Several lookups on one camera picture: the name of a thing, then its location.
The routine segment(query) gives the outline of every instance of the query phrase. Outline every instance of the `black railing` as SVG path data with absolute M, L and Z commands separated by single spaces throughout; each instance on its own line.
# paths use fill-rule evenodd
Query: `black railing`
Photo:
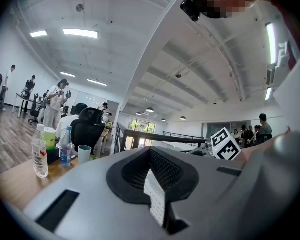
M 191 139 L 191 140 L 204 140 L 204 138 L 201 138 L 201 137 L 177 134 L 177 133 L 172 133 L 172 132 L 167 132 L 167 131 L 163 132 L 163 136 L 170 136 L 170 137 L 175 137 L 175 138 Z M 196 142 L 196 143 L 186 143 L 186 144 L 191 145 L 191 147 L 195 146 L 195 147 L 200 148 L 200 146 L 198 146 L 198 142 Z
M 205 143 L 205 139 L 193 136 L 187 136 L 187 138 L 183 138 L 181 135 L 179 137 L 167 136 L 167 135 L 158 135 L 145 133 L 140 131 L 129 130 L 122 126 L 120 123 L 116 125 L 115 129 L 115 146 L 114 153 L 119 153 L 125 151 L 126 149 L 126 141 L 127 137 L 133 138 L 132 149 L 137 149 L 139 147 L 140 139 L 146 139 L 150 141 L 158 141 L 158 142 L 172 142 L 172 143 L 186 143 L 186 144 L 197 144 L 199 148 L 202 143 Z

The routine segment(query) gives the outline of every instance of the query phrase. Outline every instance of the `woman in white outfit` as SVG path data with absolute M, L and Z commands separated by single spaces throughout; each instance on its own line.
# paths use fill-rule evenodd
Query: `woman in white outfit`
M 61 119 L 61 105 L 67 102 L 68 98 L 65 98 L 64 89 L 68 86 L 69 83 L 67 79 L 62 79 L 58 85 L 53 86 L 47 97 L 50 99 L 50 104 L 46 106 L 44 112 L 43 125 L 45 127 L 57 128 L 56 123 Z

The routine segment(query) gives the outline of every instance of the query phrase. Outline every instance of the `white ceiling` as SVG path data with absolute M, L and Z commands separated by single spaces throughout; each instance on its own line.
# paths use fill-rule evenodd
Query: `white ceiling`
M 54 74 L 74 74 L 76 78 L 67 77 L 70 85 L 89 85 L 96 93 L 105 89 L 118 101 L 126 99 L 127 114 L 153 107 L 158 118 L 168 118 L 201 104 L 264 99 L 270 60 L 265 24 L 275 22 L 278 43 L 288 39 L 280 13 L 264 3 L 233 18 L 202 16 L 197 23 L 178 9 L 173 37 L 156 51 L 137 83 L 132 82 L 160 18 L 170 6 L 180 6 L 172 5 L 175 1 L 15 0 L 11 13 L 19 33 Z M 84 12 L 76 11 L 78 4 Z M 63 28 L 96 30 L 99 39 L 65 36 Z M 48 36 L 29 35 L 41 30 Z M 126 97 L 133 84 L 137 87 Z

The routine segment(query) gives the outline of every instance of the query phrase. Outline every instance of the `man in white shirt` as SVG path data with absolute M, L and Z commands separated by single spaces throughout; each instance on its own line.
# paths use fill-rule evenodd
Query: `man in white shirt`
M 11 69 L 6 73 L 5 79 L 3 80 L 2 90 L 0 93 L 0 96 L 3 98 L 3 101 L 1 102 L 1 107 L 3 111 L 6 111 L 5 109 L 5 97 L 6 92 L 9 91 L 9 81 L 12 77 L 12 72 L 15 71 L 16 65 L 12 65 Z
M 64 89 L 69 85 L 67 79 L 62 79 L 58 85 L 53 86 L 47 97 L 50 99 L 50 103 L 46 106 L 44 112 L 43 125 L 45 127 L 56 129 L 57 123 L 61 119 L 61 105 L 65 104 L 71 95 L 65 98 Z
M 56 128 L 56 133 L 55 136 L 57 138 L 63 138 L 64 134 L 66 133 L 66 129 L 68 126 L 71 126 L 71 123 L 76 120 L 79 119 L 79 115 L 81 113 L 82 110 L 86 109 L 88 106 L 84 103 L 78 103 L 75 106 L 75 115 L 71 115 L 71 116 L 65 116 L 63 118 L 61 118 L 58 127 Z

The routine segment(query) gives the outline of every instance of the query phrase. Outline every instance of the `ceiling light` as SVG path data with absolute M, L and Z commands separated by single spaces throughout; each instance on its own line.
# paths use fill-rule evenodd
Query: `ceiling light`
M 37 37 L 42 37 L 42 36 L 47 36 L 47 31 L 43 30 L 43 31 L 38 31 L 38 32 L 34 32 L 30 34 L 33 38 L 37 38 Z
M 155 112 L 154 109 L 153 109 L 152 107 L 148 107 L 145 111 L 151 112 L 151 113 Z
M 74 35 L 74 36 L 96 38 L 96 39 L 99 37 L 98 31 L 89 31 L 89 30 L 82 30 L 82 29 L 64 28 L 63 33 L 65 35 Z
M 266 30 L 268 31 L 269 43 L 270 43 L 270 55 L 271 64 L 275 64 L 277 61 L 277 49 L 276 49 L 276 36 L 274 25 L 272 23 L 266 25 Z
M 62 75 L 68 76 L 68 77 L 72 77 L 75 78 L 76 76 L 74 74 L 69 74 L 69 73 L 65 73 L 65 72 L 60 72 Z
M 98 81 L 94 81 L 94 80 L 90 80 L 88 79 L 89 82 L 94 83 L 94 84 L 98 84 L 98 85 L 102 85 L 102 86 L 107 86 L 105 83 L 102 82 L 98 82 Z
M 265 96 L 266 101 L 269 100 L 271 92 L 272 92 L 272 87 L 269 87 L 268 90 L 266 91 L 266 96 Z

